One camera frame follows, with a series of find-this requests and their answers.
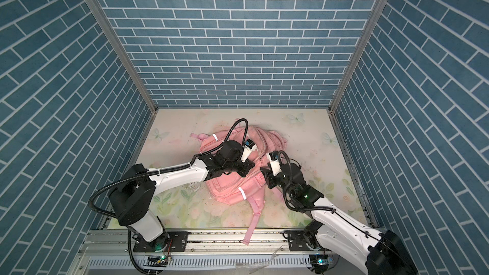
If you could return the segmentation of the pink student backpack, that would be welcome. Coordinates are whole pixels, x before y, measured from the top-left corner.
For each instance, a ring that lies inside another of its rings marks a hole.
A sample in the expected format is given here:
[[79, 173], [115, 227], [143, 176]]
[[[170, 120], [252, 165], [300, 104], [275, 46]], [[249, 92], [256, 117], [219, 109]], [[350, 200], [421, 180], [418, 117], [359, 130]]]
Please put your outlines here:
[[233, 205], [241, 201], [248, 201], [253, 210], [253, 219], [243, 239], [243, 244], [248, 245], [265, 205], [266, 181], [261, 173], [261, 167], [267, 166], [268, 153], [285, 150], [287, 140], [275, 131], [264, 130], [257, 126], [237, 127], [230, 132], [219, 131], [213, 135], [193, 134], [192, 137], [201, 142], [199, 149], [201, 153], [229, 140], [244, 144], [247, 139], [251, 139], [257, 145], [257, 150], [252, 152], [248, 158], [255, 163], [255, 167], [245, 178], [240, 177], [238, 173], [223, 174], [206, 183], [211, 194], [219, 202]]

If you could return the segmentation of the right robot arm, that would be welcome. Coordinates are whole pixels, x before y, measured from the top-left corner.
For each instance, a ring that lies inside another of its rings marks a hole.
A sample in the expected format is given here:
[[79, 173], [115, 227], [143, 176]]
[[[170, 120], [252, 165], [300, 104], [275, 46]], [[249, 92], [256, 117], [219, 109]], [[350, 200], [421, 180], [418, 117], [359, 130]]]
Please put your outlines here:
[[322, 192], [307, 184], [297, 164], [271, 162], [261, 168], [267, 186], [279, 189], [289, 210], [312, 221], [303, 238], [312, 250], [337, 253], [364, 274], [417, 274], [401, 238], [391, 230], [373, 229], [341, 211]]

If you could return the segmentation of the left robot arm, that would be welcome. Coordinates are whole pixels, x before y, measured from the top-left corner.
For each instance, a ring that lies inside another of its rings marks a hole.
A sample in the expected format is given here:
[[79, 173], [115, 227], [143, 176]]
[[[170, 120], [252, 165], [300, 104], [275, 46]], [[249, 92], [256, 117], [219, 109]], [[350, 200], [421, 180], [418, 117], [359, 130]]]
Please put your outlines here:
[[114, 218], [151, 243], [164, 236], [166, 231], [160, 220], [149, 210], [153, 197], [172, 188], [204, 182], [224, 173], [238, 173], [246, 177], [255, 167], [251, 160], [241, 157], [225, 158], [221, 154], [202, 155], [193, 164], [173, 168], [147, 169], [141, 164], [133, 166], [108, 193]]

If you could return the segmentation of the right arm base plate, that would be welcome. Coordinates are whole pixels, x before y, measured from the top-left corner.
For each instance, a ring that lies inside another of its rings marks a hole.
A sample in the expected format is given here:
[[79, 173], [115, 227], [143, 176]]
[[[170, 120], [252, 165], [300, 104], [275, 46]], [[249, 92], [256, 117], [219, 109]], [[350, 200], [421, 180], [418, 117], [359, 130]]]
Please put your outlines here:
[[328, 248], [319, 245], [312, 233], [305, 230], [284, 230], [282, 236], [286, 239], [291, 252], [330, 252]]

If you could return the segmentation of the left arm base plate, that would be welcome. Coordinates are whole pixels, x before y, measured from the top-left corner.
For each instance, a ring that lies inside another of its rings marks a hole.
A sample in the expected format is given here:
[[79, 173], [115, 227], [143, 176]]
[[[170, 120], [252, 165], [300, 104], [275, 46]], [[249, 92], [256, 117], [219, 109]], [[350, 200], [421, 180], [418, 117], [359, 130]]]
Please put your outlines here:
[[132, 234], [135, 241], [133, 251], [136, 253], [172, 253], [184, 252], [187, 246], [188, 232], [164, 232], [155, 240], [148, 242], [139, 234]]

